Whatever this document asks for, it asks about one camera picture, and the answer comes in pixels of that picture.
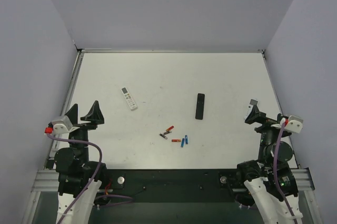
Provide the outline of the white rounded remote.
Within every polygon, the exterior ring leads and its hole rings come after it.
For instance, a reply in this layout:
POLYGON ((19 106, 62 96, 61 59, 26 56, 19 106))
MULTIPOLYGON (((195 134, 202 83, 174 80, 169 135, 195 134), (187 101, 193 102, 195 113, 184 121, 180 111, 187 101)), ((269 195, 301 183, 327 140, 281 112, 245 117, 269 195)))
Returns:
POLYGON ((251 114, 251 112, 253 110, 253 107, 255 105, 258 106, 258 104, 259 104, 258 99, 250 99, 250 102, 249 102, 249 104, 247 106, 247 113, 246 113, 246 115, 244 117, 244 120, 246 120, 249 117, 249 115, 251 114))

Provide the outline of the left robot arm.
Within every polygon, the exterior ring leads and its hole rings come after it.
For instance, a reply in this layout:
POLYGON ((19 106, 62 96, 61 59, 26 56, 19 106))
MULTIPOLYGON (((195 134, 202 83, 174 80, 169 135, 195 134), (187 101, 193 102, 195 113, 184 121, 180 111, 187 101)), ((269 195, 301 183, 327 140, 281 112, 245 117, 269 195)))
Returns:
POLYGON ((48 137, 69 143, 54 156, 59 182, 57 223, 88 223, 97 191, 107 184, 102 150, 88 138, 89 131, 104 122, 99 102, 94 101, 87 115, 79 118, 74 104, 48 125, 48 137))

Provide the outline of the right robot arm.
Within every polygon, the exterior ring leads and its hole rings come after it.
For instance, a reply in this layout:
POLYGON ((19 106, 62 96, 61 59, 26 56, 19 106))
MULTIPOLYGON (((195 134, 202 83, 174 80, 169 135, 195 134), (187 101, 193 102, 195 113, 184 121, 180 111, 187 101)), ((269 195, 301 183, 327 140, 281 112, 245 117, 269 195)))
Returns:
POLYGON ((237 193, 235 201, 241 208, 257 209, 264 223, 302 223, 299 190, 288 164, 294 153, 282 138, 300 133, 303 120, 283 114, 269 118, 257 104, 251 100, 244 122, 259 124, 254 129, 261 136, 258 158, 237 165, 237 179, 246 192, 237 193))

